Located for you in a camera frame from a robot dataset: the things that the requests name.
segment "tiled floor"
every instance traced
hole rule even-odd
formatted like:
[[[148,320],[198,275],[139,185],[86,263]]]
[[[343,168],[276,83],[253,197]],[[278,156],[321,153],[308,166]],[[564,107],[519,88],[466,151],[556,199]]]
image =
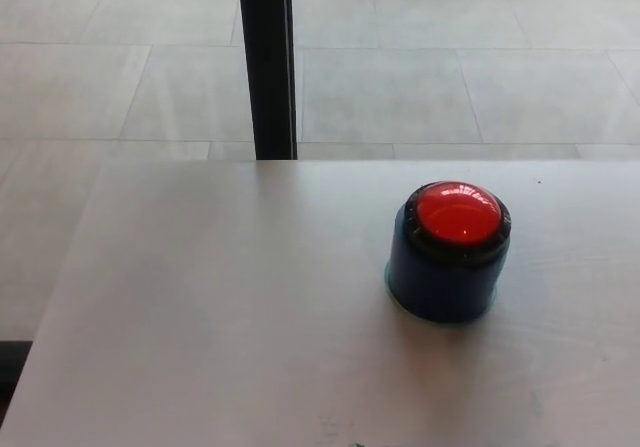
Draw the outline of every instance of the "tiled floor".
[[[640,159],[640,0],[294,0],[300,157]],[[108,159],[251,159],[238,0],[0,0],[0,339]]]

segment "red button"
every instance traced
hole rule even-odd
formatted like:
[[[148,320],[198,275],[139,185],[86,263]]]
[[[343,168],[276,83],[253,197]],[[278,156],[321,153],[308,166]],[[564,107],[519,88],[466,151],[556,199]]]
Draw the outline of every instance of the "red button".
[[[418,198],[417,211],[425,229],[459,243],[486,239],[502,219],[493,195],[464,182],[438,182],[427,187]]]

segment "black bezel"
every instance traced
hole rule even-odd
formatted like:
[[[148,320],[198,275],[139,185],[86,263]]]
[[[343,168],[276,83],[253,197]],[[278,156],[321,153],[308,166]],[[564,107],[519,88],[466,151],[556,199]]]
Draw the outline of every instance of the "black bezel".
[[[438,237],[427,230],[418,219],[416,204],[422,191],[434,185],[430,183],[416,190],[404,207],[404,231],[411,244],[426,260],[458,267],[474,267],[495,259],[506,248],[511,234],[511,215],[502,201],[491,194],[500,206],[500,224],[486,239],[461,244]]]

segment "table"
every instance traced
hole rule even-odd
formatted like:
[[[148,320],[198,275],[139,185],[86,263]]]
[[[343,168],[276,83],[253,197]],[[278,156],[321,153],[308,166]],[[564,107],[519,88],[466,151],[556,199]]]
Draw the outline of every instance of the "table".
[[[467,328],[383,282],[396,210],[451,178],[514,226]],[[636,445],[639,185],[637,163],[114,165],[0,445]]]

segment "metal post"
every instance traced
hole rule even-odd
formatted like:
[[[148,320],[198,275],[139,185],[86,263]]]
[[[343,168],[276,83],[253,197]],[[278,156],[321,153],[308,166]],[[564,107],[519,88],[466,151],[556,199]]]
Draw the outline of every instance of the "metal post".
[[[240,0],[258,160],[297,159],[291,0]]]

